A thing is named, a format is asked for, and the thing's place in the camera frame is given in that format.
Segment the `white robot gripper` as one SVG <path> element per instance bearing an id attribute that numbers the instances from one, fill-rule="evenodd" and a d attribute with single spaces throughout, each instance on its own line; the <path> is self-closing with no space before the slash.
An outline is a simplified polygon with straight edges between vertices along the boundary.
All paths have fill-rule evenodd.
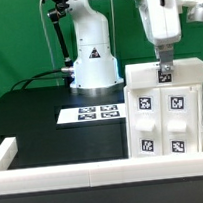
<path id="1" fill-rule="evenodd" d="M 176 0 L 141 0 L 139 12 L 145 35 L 155 45 L 155 55 L 162 73 L 174 70 L 174 46 L 181 39 Z"/>

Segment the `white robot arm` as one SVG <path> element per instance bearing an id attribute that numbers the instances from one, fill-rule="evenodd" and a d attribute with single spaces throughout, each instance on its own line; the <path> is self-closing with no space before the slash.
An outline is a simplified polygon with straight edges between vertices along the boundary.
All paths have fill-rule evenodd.
<path id="1" fill-rule="evenodd" d="M 161 73 L 171 73 L 174 43 L 181 40 L 176 0 L 136 0 L 145 35 L 155 47 Z M 122 86 L 117 59 L 110 49 L 108 20 L 89 0 L 69 0 L 78 56 L 70 88 L 78 94 L 98 95 Z"/>

